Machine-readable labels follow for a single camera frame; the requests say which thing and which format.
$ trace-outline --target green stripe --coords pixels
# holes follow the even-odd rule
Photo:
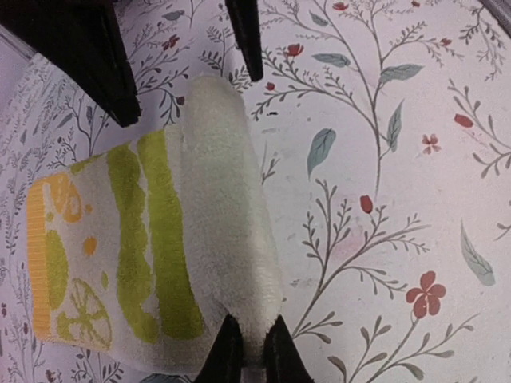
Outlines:
[[[149,227],[162,330],[175,339],[197,338],[203,333],[202,316],[188,280],[183,215],[172,185],[164,131],[142,137],[137,149],[149,188]]]
[[[56,310],[64,302],[69,278],[69,264],[61,236],[55,230],[46,233],[46,262],[48,298],[51,310]]]
[[[142,305],[151,294],[152,275],[144,258],[147,234],[141,218],[145,193],[138,186],[140,165],[128,145],[112,149],[106,161],[121,220],[117,299],[135,336],[147,343],[156,343],[159,332],[156,319],[142,310]]]

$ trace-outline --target black object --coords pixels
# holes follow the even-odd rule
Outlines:
[[[138,121],[135,81],[110,0],[1,0],[0,24],[66,72],[120,126]]]
[[[481,2],[511,37],[511,0],[481,0]]]
[[[261,32],[257,0],[225,0],[236,43],[252,81],[263,78]]]
[[[281,316],[264,341],[263,362],[267,383],[314,383]],[[194,383],[240,383],[242,363],[240,326],[228,315]]]

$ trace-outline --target folded towel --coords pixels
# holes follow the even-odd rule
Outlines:
[[[182,125],[38,180],[27,222],[38,338],[197,373],[232,314],[247,363],[261,363],[282,290],[244,105],[226,81],[192,81]]]

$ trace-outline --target leaf print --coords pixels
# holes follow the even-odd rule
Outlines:
[[[175,11],[169,12],[167,14],[162,14],[161,17],[166,18],[170,22],[175,22],[183,15],[184,15],[184,10],[175,10]]]
[[[463,223],[461,223],[461,252],[470,270],[477,276],[479,281],[485,286],[493,286],[495,284],[493,268],[488,261],[473,248],[465,228],[463,227]]]
[[[365,327],[362,327],[360,329],[360,333],[362,334],[362,337],[366,341],[366,345],[369,345],[370,344],[370,337],[369,337],[369,332],[367,331],[367,329]]]
[[[344,377],[346,376],[346,366],[343,361],[341,361],[338,357],[328,357],[327,359],[332,365],[339,369]]]
[[[424,67],[415,64],[388,66],[382,71],[382,74],[380,76],[380,82],[382,84],[386,84],[387,82],[392,80],[400,81],[408,80],[415,76],[417,73],[419,73],[422,68]]]
[[[434,357],[448,358],[454,356],[454,351],[450,349],[448,351],[444,351],[443,353],[431,353],[430,355],[433,355]]]
[[[392,325],[386,325],[382,327],[382,329],[376,333],[377,336],[383,335],[388,333],[392,329]]]
[[[309,179],[312,170],[321,164],[327,157],[332,144],[334,143],[336,134],[333,129],[321,129],[312,140],[311,150],[307,157],[307,172]]]
[[[39,124],[40,124],[40,121],[38,121],[38,122],[36,123],[35,128],[34,128],[34,131],[32,132],[32,136],[35,136],[36,134],[38,134]]]
[[[399,133],[401,132],[401,125],[402,125],[401,124],[401,107],[402,107],[403,102],[404,102],[404,100],[401,101],[401,104],[399,104],[399,106],[396,108],[394,114],[390,118],[389,128],[387,129],[387,132],[386,132],[387,143],[388,143],[389,148],[392,152],[395,152],[396,150],[398,150],[398,138],[399,138]]]
[[[24,144],[26,141],[26,129],[23,131],[22,133],[22,136],[19,137],[19,142],[21,142],[22,144]]]
[[[324,18],[321,18],[317,14],[313,14],[311,11],[309,11],[309,14],[311,15],[312,21],[316,25],[318,25],[318,26],[327,26],[328,25],[328,21],[325,20]]]
[[[89,126],[92,126],[93,124],[93,107],[92,106],[88,106],[87,107],[87,113],[85,114],[85,116],[87,117],[87,123],[89,124]]]
[[[351,64],[350,59],[341,53],[317,53],[313,54],[312,57],[319,62],[324,62],[325,64],[330,64],[338,68],[344,68]]]
[[[62,128],[62,127],[63,127],[65,124],[67,124],[67,123],[68,123],[68,122],[69,122],[72,118],[73,118],[73,114],[72,114],[72,113],[70,113],[70,114],[68,114],[67,116],[65,116],[65,117],[62,119],[61,123],[57,126],[57,129]]]
[[[366,362],[366,365],[369,365],[371,363],[376,363],[377,361],[382,361],[387,357],[386,353],[379,353],[378,355],[373,356],[370,360]]]
[[[323,342],[327,343],[328,345],[330,345],[332,343],[332,340],[325,334],[313,333],[313,332],[311,332],[311,334],[314,334],[316,337],[318,337],[319,339],[321,339]]]
[[[416,365],[411,365],[410,363],[401,363],[400,365],[408,369],[418,381],[424,380],[424,372]]]

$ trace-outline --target lemon slice print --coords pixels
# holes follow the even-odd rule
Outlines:
[[[50,194],[55,210],[57,210],[58,214],[61,214],[67,202],[70,183],[69,176],[64,172],[58,173],[47,177],[46,182],[50,184]]]
[[[93,289],[81,279],[73,279],[69,300],[74,310],[61,312],[57,318],[57,333],[62,339],[109,349],[112,326],[105,305]]]
[[[63,217],[67,223],[75,223],[81,219],[81,197],[73,182],[69,185]]]

